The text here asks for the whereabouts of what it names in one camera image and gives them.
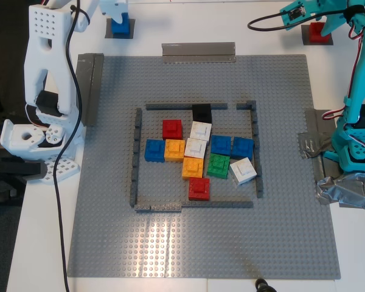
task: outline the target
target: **gray lego baseplate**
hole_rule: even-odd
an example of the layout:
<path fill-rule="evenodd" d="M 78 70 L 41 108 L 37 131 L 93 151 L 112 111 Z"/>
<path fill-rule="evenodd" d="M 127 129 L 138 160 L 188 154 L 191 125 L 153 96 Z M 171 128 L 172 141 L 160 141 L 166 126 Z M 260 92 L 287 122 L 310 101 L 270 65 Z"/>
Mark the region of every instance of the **gray lego baseplate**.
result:
<path fill-rule="evenodd" d="M 257 102 L 263 198 L 254 183 L 240 191 L 231 179 L 210 177 L 211 202 L 254 207 L 187 207 L 195 203 L 187 201 L 186 181 L 176 180 L 181 163 L 146 162 L 144 145 L 148 137 L 162 139 L 162 119 L 182 119 L 186 139 L 192 113 L 150 111 L 146 104 L 227 103 L 227 110 L 212 110 L 212 134 L 254 139 L 251 111 L 237 109 L 249 100 Z M 69 276 L 339 279 L 330 208 L 316 201 L 312 163 L 297 144 L 312 107 L 303 55 L 200 64 L 105 57 L 97 123 L 86 135 Z M 177 203 L 180 212 L 131 208 L 136 152 L 138 204 Z"/>

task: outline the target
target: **table surface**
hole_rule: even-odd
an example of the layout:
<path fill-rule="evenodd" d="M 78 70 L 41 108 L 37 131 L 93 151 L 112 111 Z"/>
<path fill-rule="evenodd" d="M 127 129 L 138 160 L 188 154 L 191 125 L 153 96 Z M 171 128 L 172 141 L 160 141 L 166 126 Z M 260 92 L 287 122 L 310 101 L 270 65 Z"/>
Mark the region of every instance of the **table surface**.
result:
<path fill-rule="evenodd" d="M 314 106 L 342 107 L 356 54 L 356 41 L 342 26 L 333 33 L 334 46 L 303 46 L 301 28 L 291 31 L 253 32 L 248 21 L 277 13 L 287 2 L 132 4 L 133 40 L 106 40 L 99 9 L 84 33 L 71 43 L 74 67 L 77 55 L 161 56 L 162 43 L 233 41 L 237 55 L 305 54 L 310 72 Z M 279 19 L 268 21 L 279 25 Z M 53 90 L 54 84 L 48 82 Z M 75 160 L 81 164 L 83 147 Z M 72 236 L 80 174 L 60 183 L 67 259 Z M 365 210 L 330 206 L 338 250 L 341 280 L 269 280 L 278 292 L 365 291 Z M 54 188 L 38 181 L 27 184 L 7 291 L 64 291 L 60 254 L 57 202 Z M 254 280 L 69 278 L 71 291 L 255 291 Z"/>

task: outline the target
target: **yellow lego brick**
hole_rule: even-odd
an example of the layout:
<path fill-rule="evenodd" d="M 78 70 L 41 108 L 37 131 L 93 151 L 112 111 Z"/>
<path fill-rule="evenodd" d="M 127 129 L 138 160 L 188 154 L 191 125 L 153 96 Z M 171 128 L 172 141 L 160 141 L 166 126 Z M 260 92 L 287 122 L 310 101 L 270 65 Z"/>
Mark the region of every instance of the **yellow lego brick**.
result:
<path fill-rule="evenodd" d="M 184 160 L 184 140 L 166 139 L 165 161 L 183 162 Z"/>
<path fill-rule="evenodd" d="M 203 177 L 204 160 L 200 158 L 184 157 L 182 164 L 182 178 L 201 178 Z"/>

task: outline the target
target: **red block on base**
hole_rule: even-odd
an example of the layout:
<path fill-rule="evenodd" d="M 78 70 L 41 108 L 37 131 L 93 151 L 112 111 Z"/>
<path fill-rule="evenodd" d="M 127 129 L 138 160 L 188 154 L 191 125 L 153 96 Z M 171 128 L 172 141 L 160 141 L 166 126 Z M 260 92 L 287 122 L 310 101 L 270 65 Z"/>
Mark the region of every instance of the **red block on base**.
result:
<path fill-rule="evenodd" d="M 209 178 L 189 178 L 188 199 L 209 201 Z"/>
<path fill-rule="evenodd" d="M 182 140 L 183 139 L 183 125 L 181 120 L 163 120 L 162 121 L 162 138 Z"/>
<path fill-rule="evenodd" d="M 322 29 L 325 23 L 311 23 L 309 27 L 308 37 L 310 39 L 310 43 L 328 43 L 330 41 L 330 34 L 326 36 L 321 36 Z"/>

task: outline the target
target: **blue lego brick with stud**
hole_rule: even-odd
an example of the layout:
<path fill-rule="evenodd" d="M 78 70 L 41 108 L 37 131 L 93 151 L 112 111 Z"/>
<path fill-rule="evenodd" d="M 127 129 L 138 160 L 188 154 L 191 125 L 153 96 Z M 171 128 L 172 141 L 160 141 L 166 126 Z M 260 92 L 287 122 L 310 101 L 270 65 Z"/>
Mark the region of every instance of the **blue lego brick with stud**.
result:
<path fill-rule="evenodd" d="M 165 141 L 147 139 L 145 160 L 151 162 L 165 162 Z"/>
<path fill-rule="evenodd" d="M 243 159 L 248 157 L 250 160 L 253 157 L 254 141 L 248 138 L 235 137 L 232 144 L 231 158 Z"/>
<path fill-rule="evenodd" d="M 128 19 L 128 13 L 122 13 L 122 23 L 117 23 L 115 20 L 111 19 L 111 30 L 112 33 L 124 33 L 130 34 L 130 20 Z"/>
<path fill-rule="evenodd" d="M 230 154 L 231 154 L 231 137 L 212 135 L 211 153 L 230 156 Z"/>

